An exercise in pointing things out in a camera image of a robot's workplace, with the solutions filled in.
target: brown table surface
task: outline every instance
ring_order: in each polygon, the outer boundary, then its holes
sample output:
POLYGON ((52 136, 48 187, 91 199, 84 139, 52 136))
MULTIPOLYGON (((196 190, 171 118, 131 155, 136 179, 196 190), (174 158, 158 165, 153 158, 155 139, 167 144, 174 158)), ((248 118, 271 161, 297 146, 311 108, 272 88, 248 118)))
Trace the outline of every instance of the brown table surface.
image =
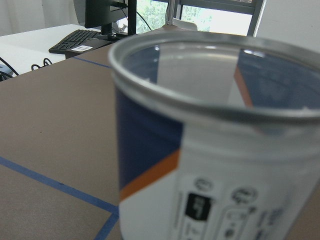
MULTIPOLYGON (((0 240, 121 239, 109 47, 0 82, 0 240)), ((319 202, 287 240, 319 239, 319 202)))

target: window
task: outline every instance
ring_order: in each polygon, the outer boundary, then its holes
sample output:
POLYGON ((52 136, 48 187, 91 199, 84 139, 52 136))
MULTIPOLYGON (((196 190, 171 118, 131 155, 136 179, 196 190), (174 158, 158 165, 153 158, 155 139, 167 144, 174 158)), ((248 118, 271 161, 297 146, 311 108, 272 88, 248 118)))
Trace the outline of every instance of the window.
POLYGON ((183 6, 181 20, 193 22, 199 31, 246 36, 251 14, 183 6))
MULTIPOLYGON (((179 0, 178 19, 196 23, 199 31, 253 35, 264 0, 179 0)), ((137 0, 137 12, 152 29, 166 22, 168 0, 137 0)), ((136 32, 149 31, 137 15, 136 32)))

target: black keyboard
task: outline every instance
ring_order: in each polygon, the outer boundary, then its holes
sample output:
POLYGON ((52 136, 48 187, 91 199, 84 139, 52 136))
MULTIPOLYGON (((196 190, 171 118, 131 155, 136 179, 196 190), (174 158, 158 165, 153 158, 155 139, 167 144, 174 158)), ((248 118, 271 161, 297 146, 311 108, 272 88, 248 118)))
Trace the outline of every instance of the black keyboard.
POLYGON ((99 35, 100 32, 92 30, 75 30, 70 33, 56 45, 49 49, 49 53, 52 54, 65 54, 65 50, 71 49, 75 46, 80 45, 84 41, 90 38, 94 38, 99 35))

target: wall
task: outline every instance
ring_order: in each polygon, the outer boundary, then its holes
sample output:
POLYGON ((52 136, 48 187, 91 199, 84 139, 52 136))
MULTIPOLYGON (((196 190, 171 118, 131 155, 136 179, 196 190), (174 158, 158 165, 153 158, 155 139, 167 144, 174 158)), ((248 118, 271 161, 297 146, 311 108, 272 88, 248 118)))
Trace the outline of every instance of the wall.
POLYGON ((0 0, 0 36, 12 34, 7 0, 0 0))
POLYGON ((0 0, 0 36, 78 24, 73 0, 0 0))
POLYGON ((257 37, 320 52, 319 0, 266 0, 257 37))
POLYGON ((12 32, 26 32, 45 27, 42 0, 6 0, 12 32))

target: can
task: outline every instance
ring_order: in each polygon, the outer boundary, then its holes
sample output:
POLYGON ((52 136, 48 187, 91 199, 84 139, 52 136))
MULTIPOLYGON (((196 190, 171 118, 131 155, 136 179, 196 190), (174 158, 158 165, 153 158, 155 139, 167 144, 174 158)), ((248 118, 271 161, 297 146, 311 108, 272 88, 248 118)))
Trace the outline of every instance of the can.
POLYGON ((170 31, 109 60, 123 239, 284 239, 320 177, 320 55, 170 31))

